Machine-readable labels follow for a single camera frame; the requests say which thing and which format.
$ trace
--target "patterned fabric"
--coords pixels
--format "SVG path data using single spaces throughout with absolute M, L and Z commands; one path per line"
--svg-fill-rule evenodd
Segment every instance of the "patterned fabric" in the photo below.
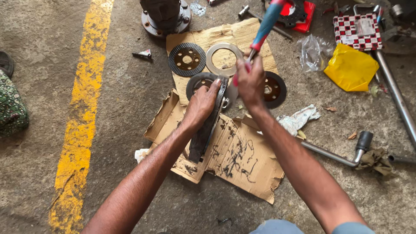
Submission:
M 356 20 L 359 19 L 371 19 L 373 20 L 372 27 L 374 28 L 375 33 L 367 36 L 358 36 L 358 29 L 356 28 Z M 377 16 L 376 14 L 366 14 L 366 15 L 355 15 L 348 16 L 344 15 L 342 17 L 335 16 L 334 31 L 335 31 L 335 41 L 345 45 L 349 45 L 352 48 L 359 51 L 369 51 L 377 50 L 383 47 L 381 43 L 380 29 L 377 26 Z
M 26 107 L 15 85 L 0 70 L 0 137 L 8 137 L 29 124 Z

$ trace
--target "forearm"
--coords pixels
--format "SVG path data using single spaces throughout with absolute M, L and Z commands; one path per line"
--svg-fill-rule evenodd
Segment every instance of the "forearm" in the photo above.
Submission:
M 354 203 L 329 172 L 262 105 L 249 111 L 287 178 L 327 233 L 344 222 L 366 224 Z
M 83 233 L 130 233 L 195 132 L 189 124 L 173 131 L 122 180 Z

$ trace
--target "hand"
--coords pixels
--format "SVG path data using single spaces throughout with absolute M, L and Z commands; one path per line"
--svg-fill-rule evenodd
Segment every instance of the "hand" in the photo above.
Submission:
M 207 86 L 199 88 L 189 101 L 182 123 L 200 129 L 214 109 L 220 86 L 221 80 L 216 79 L 210 88 Z
M 247 108 L 263 105 L 266 74 L 261 56 L 254 57 L 250 72 L 247 72 L 246 66 L 244 61 L 237 60 L 238 94 Z

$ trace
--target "yellow painted line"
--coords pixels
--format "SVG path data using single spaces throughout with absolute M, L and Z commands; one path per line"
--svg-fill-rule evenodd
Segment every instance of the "yellow painted line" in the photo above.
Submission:
M 114 0 L 91 0 L 85 15 L 70 114 L 55 178 L 49 222 L 54 233 L 79 233 L 95 134 L 97 99 Z

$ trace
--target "shoe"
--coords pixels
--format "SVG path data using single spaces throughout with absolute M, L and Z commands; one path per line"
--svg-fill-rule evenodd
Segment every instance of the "shoe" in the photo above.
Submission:
M 12 57 L 4 51 L 0 51 L 0 70 L 2 70 L 9 79 L 12 78 L 14 71 L 13 60 Z

